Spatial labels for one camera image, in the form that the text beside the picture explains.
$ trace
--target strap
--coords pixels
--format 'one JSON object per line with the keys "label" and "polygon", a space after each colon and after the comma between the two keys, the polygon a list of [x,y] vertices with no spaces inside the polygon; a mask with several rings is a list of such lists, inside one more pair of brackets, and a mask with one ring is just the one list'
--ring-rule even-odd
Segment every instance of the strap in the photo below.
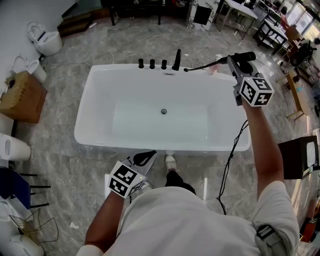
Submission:
{"label": "strap", "polygon": [[262,225],[257,229],[255,241],[263,256],[290,255],[286,249],[286,242],[283,241],[283,236],[269,224]]}

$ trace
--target black knob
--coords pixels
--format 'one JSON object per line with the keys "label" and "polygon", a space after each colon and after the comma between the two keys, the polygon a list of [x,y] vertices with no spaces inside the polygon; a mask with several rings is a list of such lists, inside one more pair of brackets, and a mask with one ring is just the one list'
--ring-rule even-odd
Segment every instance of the black knob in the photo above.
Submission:
{"label": "black knob", "polygon": [[163,69],[163,70],[167,69],[167,61],[165,59],[162,60],[161,69]]}
{"label": "black knob", "polygon": [[140,58],[138,61],[139,61],[139,69],[143,69],[145,67],[144,66],[144,59]]}
{"label": "black knob", "polygon": [[155,60],[152,58],[152,59],[150,59],[150,69],[154,69],[155,68]]}

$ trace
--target window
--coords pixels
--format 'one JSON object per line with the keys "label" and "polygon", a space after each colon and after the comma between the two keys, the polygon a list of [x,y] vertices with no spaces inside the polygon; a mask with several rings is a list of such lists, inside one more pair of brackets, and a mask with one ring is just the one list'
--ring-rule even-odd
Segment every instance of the window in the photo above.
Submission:
{"label": "window", "polygon": [[309,39],[311,41],[315,40],[315,38],[319,37],[320,35],[320,22],[315,21],[308,30],[303,34],[305,39]]}
{"label": "window", "polygon": [[310,24],[312,21],[312,16],[308,12],[304,12],[299,20],[296,22],[296,30],[302,33],[305,28]]}
{"label": "window", "polygon": [[304,11],[305,8],[297,2],[287,17],[289,25],[295,24]]}

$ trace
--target black pants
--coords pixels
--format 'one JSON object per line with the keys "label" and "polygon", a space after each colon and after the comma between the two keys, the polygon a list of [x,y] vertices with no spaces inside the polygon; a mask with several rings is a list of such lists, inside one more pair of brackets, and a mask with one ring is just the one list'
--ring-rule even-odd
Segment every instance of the black pants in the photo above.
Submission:
{"label": "black pants", "polygon": [[192,193],[194,193],[196,195],[196,191],[194,190],[194,188],[192,186],[190,186],[189,184],[184,183],[184,180],[174,170],[169,171],[169,173],[166,175],[165,186],[166,187],[181,187],[181,188],[184,188],[186,190],[191,191]]}

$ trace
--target table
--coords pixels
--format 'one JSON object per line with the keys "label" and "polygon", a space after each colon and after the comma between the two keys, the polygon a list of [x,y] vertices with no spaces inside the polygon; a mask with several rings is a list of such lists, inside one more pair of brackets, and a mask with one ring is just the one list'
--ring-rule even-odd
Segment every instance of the table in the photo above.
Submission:
{"label": "table", "polygon": [[[273,55],[280,51],[280,49],[284,46],[284,44],[288,41],[288,37],[275,25],[273,25],[270,21],[264,20],[257,30],[257,32],[254,34],[254,37],[257,37],[260,42],[258,43],[258,46],[261,45],[261,43],[265,43],[269,45],[270,47],[274,48]],[[277,47],[274,47],[272,42],[265,41],[266,39],[270,38],[275,43],[278,43]]]}
{"label": "table", "polygon": [[295,115],[299,115],[298,117],[296,117],[294,120],[297,120],[298,118],[302,117],[303,115],[309,116],[310,115],[310,108],[309,105],[307,103],[307,98],[304,92],[304,89],[302,89],[301,91],[297,91],[298,87],[301,87],[300,82],[294,82],[294,72],[293,71],[289,71],[289,73],[284,76],[283,78],[277,80],[276,82],[280,82],[283,79],[287,79],[288,80],[288,85],[291,89],[293,98],[294,98],[294,102],[295,102],[295,106],[296,106],[296,112],[288,115],[286,118],[291,118]]}
{"label": "table", "polygon": [[[230,26],[230,27],[233,27],[233,28],[236,28],[237,30],[240,30],[240,31],[243,31],[244,32],[244,35],[242,36],[241,39],[244,39],[244,37],[246,36],[248,30],[251,28],[252,24],[254,23],[254,21],[258,18],[257,15],[255,15],[253,13],[252,10],[250,10],[248,7],[245,7],[244,5],[240,4],[240,3],[237,3],[233,0],[224,0],[224,3],[223,5],[221,6],[220,8],[220,12],[218,13],[218,15],[215,17],[215,20],[214,20],[214,23],[216,23],[224,5],[226,6],[229,6],[229,10],[228,12],[226,13],[223,21],[222,21],[222,24],[221,24],[221,27],[219,28],[219,31],[221,31],[221,29],[223,28],[224,24]],[[245,29],[244,25],[242,25],[244,19],[242,19],[242,21],[240,23],[237,23],[237,21],[233,21],[233,20],[228,20],[228,16],[230,14],[230,12],[232,10],[237,10],[238,12],[241,13],[241,15],[245,16],[245,17],[251,17],[253,18],[251,24],[249,25],[249,27],[247,29]]]}
{"label": "table", "polygon": [[111,23],[115,25],[114,13],[117,13],[119,10],[136,10],[136,9],[147,9],[147,10],[156,10],[158,15],[158,25],[161,24],[161,15],[162,15],[162,0],[147,1],[140,0],[139,4],[135,4],[134,1],[120,1],[120,0],[101,0],[101,5],[103,7],[108,7],[109,14],[111,18]]}

